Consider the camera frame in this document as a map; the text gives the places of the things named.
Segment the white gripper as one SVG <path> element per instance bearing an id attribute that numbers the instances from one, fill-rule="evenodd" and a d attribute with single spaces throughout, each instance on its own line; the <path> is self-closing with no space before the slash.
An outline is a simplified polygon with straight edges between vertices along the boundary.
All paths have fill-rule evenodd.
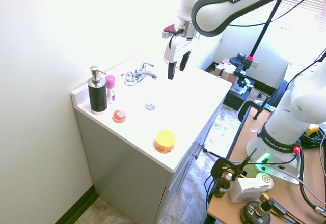
<path id="1" fill-rule="evenodd" d="M 176 36 L 171 39 L 171 44 L 166 45 L 164 60 L 168 63 L 168 79 L 173 80 L 176 64 L 180 63 L 179 70 L 184 71 L 191 50 L 198 42 L 198 36 L 187 39 L 183 36 Z"/>

